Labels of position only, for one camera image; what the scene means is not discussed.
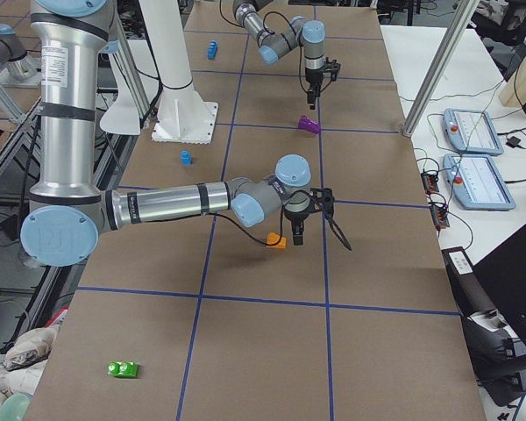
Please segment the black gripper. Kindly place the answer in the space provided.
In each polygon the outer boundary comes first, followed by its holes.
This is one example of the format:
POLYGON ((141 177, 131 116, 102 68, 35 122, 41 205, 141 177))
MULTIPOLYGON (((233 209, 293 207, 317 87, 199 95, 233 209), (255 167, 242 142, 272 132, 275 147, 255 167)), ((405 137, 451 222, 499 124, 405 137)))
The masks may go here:
POLYGON ((335 198, 329 188, 298 189, 291 195, 285 205, 284 215, 291 224, 294 245, 303 245, 304 221, 311 214, 322 213, 330 228, 334 227, 334 203, 335 198))
POLYGON ((309 108, 314 110, 316 108, 316 98, 321 96, 323 90, 323 79, 325 76, 329 77, 328 83, 335 82, 341 69, 341 64, 337 60, 330 60, 328 57, 321 57, 319 59, 304 59, 305 65, 305 79, 309 83, 307 91, 307 102, 309 108))

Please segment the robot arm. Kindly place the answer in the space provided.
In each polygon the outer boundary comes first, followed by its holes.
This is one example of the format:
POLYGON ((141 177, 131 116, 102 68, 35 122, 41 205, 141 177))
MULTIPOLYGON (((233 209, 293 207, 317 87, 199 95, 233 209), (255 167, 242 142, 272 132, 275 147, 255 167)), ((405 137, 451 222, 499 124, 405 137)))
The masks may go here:
POLYGON ((262 60, 272 66, 296 50, 299 53, 297 80, 310 109, 322 93, 338 79, 341 64, 325 54, 325 26, 303 16, 286 18, 278 11, 259 12, 268 1, 233 1, 229 25, 244 29, 258 46, 262 60))
POLYGON ((278 213, 289 222, 292 240, 303 242, 305 219, 321 213, 332 219, 329 189, 310 184, 308 162, 300 155, 280 158, 261 182, 239 177, 228 182, 120 192, 116 185, 125 158, 111 155, 108 173, 94 168, 96 92, 99 56, 113 52, 117 70, 131 92, 139 118, 157 118, 157 141, 208 144, 218 106, 195 90, 183 26, 174 1, 140 3, 146 44, 158 88, 153 97, 125 44, 113 1, 35 1, 32 29, 41 41, 39 180, 31 187, 29 211, 19 229, 25 253, 39 263, 69 267, 86 260, 103 233, 125 225, 159 223, 200 216, 223 217, 241 231, 278 213))

